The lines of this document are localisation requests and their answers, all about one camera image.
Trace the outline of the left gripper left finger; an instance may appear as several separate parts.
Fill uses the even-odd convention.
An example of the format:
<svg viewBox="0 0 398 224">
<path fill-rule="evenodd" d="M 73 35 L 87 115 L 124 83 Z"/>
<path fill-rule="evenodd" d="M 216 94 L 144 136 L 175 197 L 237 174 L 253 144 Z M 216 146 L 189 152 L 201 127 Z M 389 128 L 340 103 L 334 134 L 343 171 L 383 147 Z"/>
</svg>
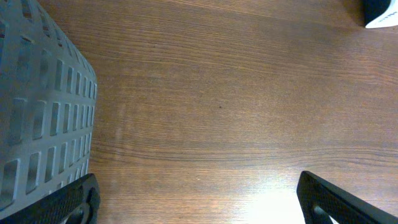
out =
<svg viewBox="0 0 398 224">
<path fill-rule="evenodd" d="M 1 223 L 96 224 L 100 190 L 94 174 L 86 174 L 22 210 L 1 219 Z"/>
</svg>

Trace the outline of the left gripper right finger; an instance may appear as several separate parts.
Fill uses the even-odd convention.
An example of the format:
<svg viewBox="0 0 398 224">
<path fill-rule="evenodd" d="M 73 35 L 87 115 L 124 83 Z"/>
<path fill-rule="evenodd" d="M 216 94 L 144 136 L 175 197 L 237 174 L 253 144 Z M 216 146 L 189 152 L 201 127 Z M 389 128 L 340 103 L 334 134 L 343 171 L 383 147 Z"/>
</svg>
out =
<svg viewBox="0 0 398 224">
<path fill-rule="evenodd" d="M 305 170 L 297 197 L 306 223 L 397 223 L 397 217 Z"/>
</svg>

